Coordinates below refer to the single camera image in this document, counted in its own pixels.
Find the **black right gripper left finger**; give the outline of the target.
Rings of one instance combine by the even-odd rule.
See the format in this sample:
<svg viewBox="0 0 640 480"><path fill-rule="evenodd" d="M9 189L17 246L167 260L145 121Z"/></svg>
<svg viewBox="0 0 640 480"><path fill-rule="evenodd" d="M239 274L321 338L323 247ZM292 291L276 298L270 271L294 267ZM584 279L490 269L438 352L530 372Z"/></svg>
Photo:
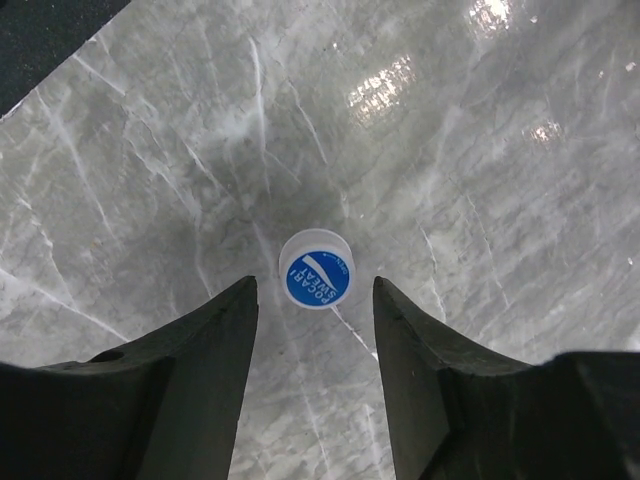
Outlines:
<svg viewBox="0 0 640 480"><path fill-rule="evenodd" d="M224 479L258 325L258 285L86 362L1 367L5 479Z"/></svg>

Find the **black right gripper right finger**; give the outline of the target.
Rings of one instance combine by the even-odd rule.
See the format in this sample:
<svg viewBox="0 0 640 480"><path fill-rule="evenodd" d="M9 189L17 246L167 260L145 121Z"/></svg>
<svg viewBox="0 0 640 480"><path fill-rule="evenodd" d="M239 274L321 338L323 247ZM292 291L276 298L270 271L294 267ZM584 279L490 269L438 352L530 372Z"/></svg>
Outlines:
<svg viewBox="0 0 640 480"><path fill-rule="evenodd" d="M639 357L530 365L430 316L377 277L373 312L400 479L635 479Z"/></svg>

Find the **blue bottle cap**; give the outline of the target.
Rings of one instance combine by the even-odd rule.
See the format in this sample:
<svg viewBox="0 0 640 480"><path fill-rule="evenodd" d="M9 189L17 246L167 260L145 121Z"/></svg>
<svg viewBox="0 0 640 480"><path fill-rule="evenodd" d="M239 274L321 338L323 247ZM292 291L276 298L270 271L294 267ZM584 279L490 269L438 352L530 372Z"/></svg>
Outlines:
<svg viewBox="0 0 640 480"><path fill-rule="evenodd" d="M336 307L349 294L356 267L348 243L321 228L297 232L282 247L278 271L286 296L308 310Z"/></svg>

